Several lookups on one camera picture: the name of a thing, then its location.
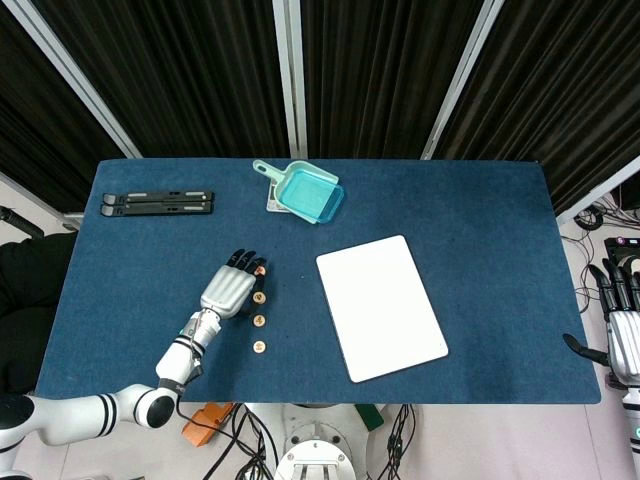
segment blue tablecloth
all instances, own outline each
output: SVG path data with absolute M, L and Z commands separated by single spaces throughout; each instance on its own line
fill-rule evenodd
M 284 167 L 286 160 L 273 163 Z M 98 168 L 37 394 L 156 385 L 155 365 L 216 269 L 238 248 L 268 258 L 264 328 L 223 322 L 186 400 L 319 403 L 594 403 L 592 365 L 539 165 L 318 160 L 346 190 L 333 222 L 265 210 L 249 159 L 112 160 Z M 208 189 L 212 215 L 106 218 L 102 194 Z M 402 234 L 449 355 L 349 380 L 315 264 L 319 254 Z M 389 319 L 393 328 L 393 319 Z M 253 352 L 256 340 L 267 344 Z

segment white tablet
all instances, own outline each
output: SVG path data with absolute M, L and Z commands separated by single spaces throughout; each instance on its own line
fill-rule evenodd
M 353 382 L 447 355 L 402 235 L 320 255 L 316 262 Z

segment orange object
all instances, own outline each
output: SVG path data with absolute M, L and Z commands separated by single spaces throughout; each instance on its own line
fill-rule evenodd
M 201 408 L 193 414 L 191 420 L 201 423 L 202 425 L 222 428 L 232 410 L 233 403 L 225 403 L 224 405 L 207 403 L 204 408 Z M 182 429 L 182 436 L 196 447 L 201 447 L 209 443 L 215 433 L 215 430 L 201 427 L 193 422 L 187 422 Z

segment black curtain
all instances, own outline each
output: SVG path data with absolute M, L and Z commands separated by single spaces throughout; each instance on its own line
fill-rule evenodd
M 482 1 L 301 3 L 309 156 L 419 158 Z
M 34 4 L 144 156 L 289 156 L 270 1 Z
M 640 154 L 640 4 L 508 0 L 438 158 L 533 160 L 557 212 Z
M 121 152 L 4 5 L 0 31 L 0 171 L 82 211 L 98 162 Z

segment robotic hand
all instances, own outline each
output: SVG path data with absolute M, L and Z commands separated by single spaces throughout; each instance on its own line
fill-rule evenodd
M 602 261 L 609 276 L 589 265 L 600 291 L 600 303 L 607 325 L 608 353 L 581 345 L 569 334 L 565 343 L 578 355 L 611 367 L 607 383 L 628 390 L 622 399 L 629 421 L 629 437 L 636 476 L 640 480 L 640 273 L 632 273 L 607 259 Z
M 265 260 L 254 255 L 238 250 L 216 272 L 200 297 L 202 309 L 191 316 L 156 366 L 157 388 L 131 385 L 114 394 L 68 400 L 0 395 L 0 479 L 31 478 L 10 469 L 18 445 L 34 430 L 45 444 L 64 445 L 109 435 L 123 420 L 149 428 L 166 424 L 176 399 L 202 373 L 202 357 L 220 331 L 220 320 L 236 315 L 254 286 L 261 288 Z

